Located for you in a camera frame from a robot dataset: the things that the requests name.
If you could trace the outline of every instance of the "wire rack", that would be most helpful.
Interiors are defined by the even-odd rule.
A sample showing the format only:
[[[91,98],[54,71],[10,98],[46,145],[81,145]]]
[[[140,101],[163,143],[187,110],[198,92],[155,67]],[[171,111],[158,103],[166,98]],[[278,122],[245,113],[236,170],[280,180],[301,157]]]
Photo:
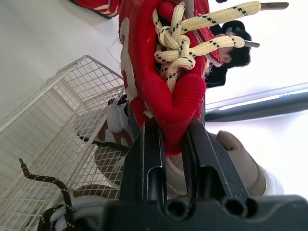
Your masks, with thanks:
[[[83,56],[50,78],[0,127],[0,230],[34,230],[40,215],[61,200],[52,184],[26,179],[53,176],[81,195],[118,198],[124,154],[92,144],[106,121],[104,107],[123,91],[123,78]]]

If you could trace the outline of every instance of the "white wall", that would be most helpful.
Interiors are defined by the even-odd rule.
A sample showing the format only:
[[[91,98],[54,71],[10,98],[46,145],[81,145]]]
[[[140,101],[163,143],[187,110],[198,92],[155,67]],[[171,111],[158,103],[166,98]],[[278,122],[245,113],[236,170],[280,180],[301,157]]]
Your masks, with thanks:
[[[107,50],[120,61],[117,28],[118,18],[105,20],[68,0],[1,0],[0,120],[82,55],[120,73]]]
[[[255,161],[273,173],[286,194],[308,199],[308,111],[263,119],[206,123],[209,132],[231,132]]]

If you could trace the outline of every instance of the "red fabric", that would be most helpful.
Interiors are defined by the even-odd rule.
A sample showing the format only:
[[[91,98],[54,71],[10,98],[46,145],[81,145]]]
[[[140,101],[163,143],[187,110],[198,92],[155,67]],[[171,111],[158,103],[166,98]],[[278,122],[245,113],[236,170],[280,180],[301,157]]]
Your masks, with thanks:
[[[79,5],[94,10],[97,7],[107,5],[110,3],[109,11],[111,13],[115,12],[116,9],[120,5],[120,0],[75,0],[76,3]],[[106,9],[99,10],[100,12],[104,13]]]
[[[181,153],[184,132],[193,117],[200,119],[205,94],[204,56],[195,58],[195,67],[181,76],[173,93],[155,71],[156,33],[152,13],[157,8],[160,16],[171,20],[174,6],[164,0],[122,0],[119,17],[120,25],[125,18],[129,19],[130,25],[128,52],[138,91],[130,106],[141,127],[148,119],[143,113],[144,102],[147,103],[164,135],[166,156]],[[191,47],[199,44],[194,32],[186,35],[191,40]],[[208,28],[204,29],[204,35],[204,39],[212,39]]]

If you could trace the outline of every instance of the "black hair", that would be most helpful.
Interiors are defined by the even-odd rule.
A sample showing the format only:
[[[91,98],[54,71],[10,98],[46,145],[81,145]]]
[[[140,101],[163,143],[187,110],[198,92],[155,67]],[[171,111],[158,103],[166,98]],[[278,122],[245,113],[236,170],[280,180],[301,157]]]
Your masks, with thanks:
[[[232,31],[236,36],[243,38],[244,40],[251,41],[251,36],[245,30]],[[226,68],[232,68],[236,66],[247,66],[250,63],[250,47],[234,48],[229,52],[231,61],[225,63]]]

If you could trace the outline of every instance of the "white shoelace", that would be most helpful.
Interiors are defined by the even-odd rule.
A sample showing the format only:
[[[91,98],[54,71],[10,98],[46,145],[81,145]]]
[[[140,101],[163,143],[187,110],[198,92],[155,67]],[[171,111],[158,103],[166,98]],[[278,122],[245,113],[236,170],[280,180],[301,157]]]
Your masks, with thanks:
[[[222,36],[190,48],[190,39],[184,35],[185,33],[256,14],[261,7],[260,2],[253,1],[182,21],[185,2],[181,2],[174,8],[171,26],[162,26],[155,9],[153,22],[160,44],[156,46],[154,56],[155,60],[162,64],[160,76],[166,80],[170,91],[174,90],[181,68],[186,70],[194,68],[194,57],[206,55],[223,47],[241,48],[245,45],[245,40],[241,37]]]

